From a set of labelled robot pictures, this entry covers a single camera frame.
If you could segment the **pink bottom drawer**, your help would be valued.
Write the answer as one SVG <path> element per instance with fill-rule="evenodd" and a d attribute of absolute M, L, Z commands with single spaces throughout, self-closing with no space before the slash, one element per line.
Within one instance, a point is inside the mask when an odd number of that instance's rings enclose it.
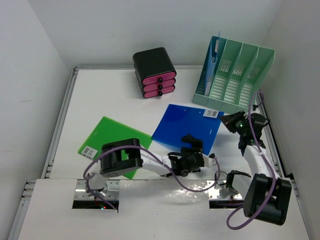
<path fill-rule="evenodd" d="M 173 92 L 174 90 L 175 90 L 175 86 L 172 85 L 169 87 L 165 87 L 163 89 L 157 89 L 157 90 L 145 92 L 142 94 L 142 96 L 146 99 L 153 98 L 153 97 L 161 97 L 165 94 L 169 94 L 169 93 Z"/>

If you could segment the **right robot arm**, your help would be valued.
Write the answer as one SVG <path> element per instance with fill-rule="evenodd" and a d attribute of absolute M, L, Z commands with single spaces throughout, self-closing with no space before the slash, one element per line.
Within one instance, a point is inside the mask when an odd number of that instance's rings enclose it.
<path fill-rule="evenodd" d="M 226 188 L 243 197 L 241 209 L 248 223 L 260 220 L 282 226 L 287 217 L 292 185 L 276 173 L 273 162 L 266 157 L 261 136 L 269 119 L 260 113 L 247 114 L 242 110 L 219 119 L 231 133 L 239 134 L 238 148 L 251 171 L 232 170 L 227 175 Z"/>

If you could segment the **light blue notebook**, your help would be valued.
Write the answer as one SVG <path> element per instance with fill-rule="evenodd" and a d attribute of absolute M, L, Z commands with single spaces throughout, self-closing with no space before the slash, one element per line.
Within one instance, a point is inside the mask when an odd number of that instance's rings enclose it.
<path fill-rule="evenodd" d="M 219 41 L 220 41 L 220 31 L 218 32 L 218 36 L 213 36 L 210 40 L 209 48 L 208 48 L 208 59 L 206 61 L 206 73 L 205 73 L 205 84 L 204 84 L 204 95 L 209 96 L 211 84 L 213 81 L 214 70 L 217 63 L 217 55 L 219 49 Z"/>

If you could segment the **dark blue clipboard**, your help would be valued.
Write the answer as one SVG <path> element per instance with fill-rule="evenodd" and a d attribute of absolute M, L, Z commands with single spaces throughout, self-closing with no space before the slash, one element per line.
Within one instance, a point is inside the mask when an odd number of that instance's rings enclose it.
<path fill-rule="evenodd" d="M 176 148 L 190 147 L 182 137 L 190 134 L 203 141 L 203 152 L 208 155 L 214 144 L 223 111 L 169 104 L 159 122 L 152 140 Z"/>

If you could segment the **black pink drawer organizer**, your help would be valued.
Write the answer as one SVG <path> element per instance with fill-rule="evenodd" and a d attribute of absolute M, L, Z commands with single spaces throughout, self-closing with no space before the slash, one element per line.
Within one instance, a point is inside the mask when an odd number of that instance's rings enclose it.
<path fill-rule="evenodd" d="M 175 67 L 164 47 L 157 47 L 149 50 L 136 52 L 133 56 L 133 66 L 135 69 L 135 76 L 137 78 L 140 91 L 143 95 L 142 80 L 160 75 L 162 73 L 176 72 Z"/>

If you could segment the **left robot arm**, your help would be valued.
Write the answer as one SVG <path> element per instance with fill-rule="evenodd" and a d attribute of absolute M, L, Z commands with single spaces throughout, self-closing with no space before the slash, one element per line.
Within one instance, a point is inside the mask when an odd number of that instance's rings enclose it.
<path fill-rule="evenodd" d="M 140 140 L 129 138 L 107 143 L 102 153 L 85 169 L 83 178 L 89 195 L 99 193 L 110 178 L 123 176 L 138 169 L 154 172 L 161 177 L 186 177 L 200 172 L 201 168 L 211 168 L 215 160 L 203 153 L 203 141 L 187 134 L 181 138 L 191 147 L 181 147 L 180 152 L 166 155 L 153 153 L 142 147 Z"/>

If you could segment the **green plastic folder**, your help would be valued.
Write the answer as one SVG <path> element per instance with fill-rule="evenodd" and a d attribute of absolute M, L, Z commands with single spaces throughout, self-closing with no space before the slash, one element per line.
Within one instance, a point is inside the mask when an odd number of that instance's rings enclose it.
<path fill-rule="evenodd" d="M 139 139 L 140 144 L 146 149 L 152 143 L 150 135 L 104 116 L 77 153 L 92 161 L 102 153 L 103 145 L 131 138 Z"/>

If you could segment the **pink top drawer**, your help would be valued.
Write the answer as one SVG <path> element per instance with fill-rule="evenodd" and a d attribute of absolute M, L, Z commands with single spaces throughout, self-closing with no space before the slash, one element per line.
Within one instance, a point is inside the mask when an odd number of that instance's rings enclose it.
<path fill-rule="evenodd" d="M 159 83 L 159 79 L 161 79 L 161 82 L 174 79 L 176 77 L 177 73 L 175 71 L 165 72 L 162 74 L 157 74 L 153 76 L 149 76 L 142 80 L 143 85 L 151 85 L 155 83 Z"/>

